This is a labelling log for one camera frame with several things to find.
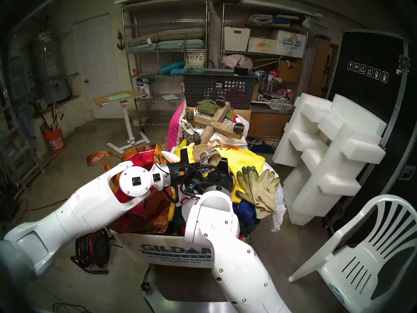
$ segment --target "water heater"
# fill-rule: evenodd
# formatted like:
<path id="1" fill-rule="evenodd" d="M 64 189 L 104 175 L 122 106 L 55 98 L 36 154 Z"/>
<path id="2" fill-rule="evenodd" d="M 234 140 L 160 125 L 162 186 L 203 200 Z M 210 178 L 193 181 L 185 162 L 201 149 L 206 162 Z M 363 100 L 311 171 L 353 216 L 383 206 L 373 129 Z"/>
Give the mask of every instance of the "water heater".
<path id="1" fill-rule="evenodd" d="M 70 96 L 59 38 L 52 31 L 43 31 L 35 39 L 36 73 L 47 104 Z"/>

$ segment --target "yellow cloth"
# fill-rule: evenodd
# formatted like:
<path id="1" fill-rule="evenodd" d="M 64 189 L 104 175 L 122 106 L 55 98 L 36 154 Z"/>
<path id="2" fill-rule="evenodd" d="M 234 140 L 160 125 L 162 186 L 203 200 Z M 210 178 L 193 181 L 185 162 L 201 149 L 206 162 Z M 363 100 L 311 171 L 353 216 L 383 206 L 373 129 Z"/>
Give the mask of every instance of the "yellow cloth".
<path id="1" fill-rule="evenodd" d="M 186 146 L 186 140 L 183 140 L 181 144 L 179 145 L 178 149 L 174 153 L 175 155 L 180 157 L 180 150 L 183 148 L 187 148 L 188 159 L 190 163 L 192 163 L 192 162 L 195 162 L 194 157 L 193 157 L 193 147 L 194 147 L 194 143 L 190 144 L 189 146 Z M 216 150 L 220 153 L 222 157 L 227 158 L 229 162 L 229 167 L 232 170 L 235 177 L 237 176 L 237 172 L 242 170 L 243 166 L 244 167 L 255 166 L 257 172 L 260 173 L 265 163 L 265 158 L 247 149 L 239 148 L 238 150 L 233 150 L 233 149 L 217 147 Z M 239 203 L 241 199 L 235 196 L 236 191 L 245 192 L 241 188 L 239 182 L 236 182 L 236 185 L 232 191 L 232 202 Z"/>

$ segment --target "metal latch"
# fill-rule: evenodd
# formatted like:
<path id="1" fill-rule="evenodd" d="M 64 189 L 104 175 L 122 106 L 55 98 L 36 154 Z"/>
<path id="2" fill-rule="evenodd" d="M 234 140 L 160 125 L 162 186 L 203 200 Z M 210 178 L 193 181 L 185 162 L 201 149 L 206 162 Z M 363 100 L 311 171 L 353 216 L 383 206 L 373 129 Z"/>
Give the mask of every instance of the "metal latch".
<path id="1" fill-rule="evenodd" d="M 416 166 L 405 166 L 398 180 L 410 180 L 414 176 Z"/>
<path id="2" fill-rule="evenodd" d="M 408 56 L 399 55 L 398 68 L 401 71 L 405 71 L 406 73 L 408 73 L 410 71 L 410 58 Z"/>

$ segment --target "pink fabric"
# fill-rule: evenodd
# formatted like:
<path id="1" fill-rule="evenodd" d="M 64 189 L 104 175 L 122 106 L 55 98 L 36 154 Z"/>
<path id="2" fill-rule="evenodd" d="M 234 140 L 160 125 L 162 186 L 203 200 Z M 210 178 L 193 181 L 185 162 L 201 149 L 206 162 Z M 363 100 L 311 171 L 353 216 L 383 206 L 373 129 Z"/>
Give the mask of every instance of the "pink fabric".
<path id="1" fill-rule="evenodd" d="M 184 139 L 184 132 L 182 126 L 180 125 L 180 119 L 184 112 L 185 100 L 179 105 L 171 120 L 169 121 L 168 127 L 168 151 L 171 151 Z"/>

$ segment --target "white plastic chair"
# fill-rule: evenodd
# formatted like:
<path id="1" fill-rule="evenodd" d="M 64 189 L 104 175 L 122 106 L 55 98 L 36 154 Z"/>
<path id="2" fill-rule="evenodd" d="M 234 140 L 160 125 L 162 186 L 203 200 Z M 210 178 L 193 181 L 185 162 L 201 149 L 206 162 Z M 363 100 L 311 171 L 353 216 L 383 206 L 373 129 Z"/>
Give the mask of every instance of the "white plastic chair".
<path id="1" fill-rule="evenodd" d="M 391 201 L 387 219 L 382 224 L 385 202 Z M 333 255 L 341 238 L 351 231 L 363 217 L 378 207 L 376 224 L 372 232 L 355 248 L 345 246 Z M 391 223 L 394 214 L 401 211 Z M 410 215 L 402 222 L 407 213 Z M 398 286 L 405 270 L 417 253 L 417 238 L 404 241 L 417 231 L 417 212 L 404 199 L 394 195 L 376 196 L 366 203 L 346 225 L 339 229 L 304 265 L 289 277 L 293 282 L 317 270 L 336 297 L 349 312 L 379 311 L 389 300 Z M 406 263 L 400 269 L 391 288 L 381 296 L 371 300 L 378 284 L 378 272 L 384 264 L 403 249 L 414 247 Z"/>

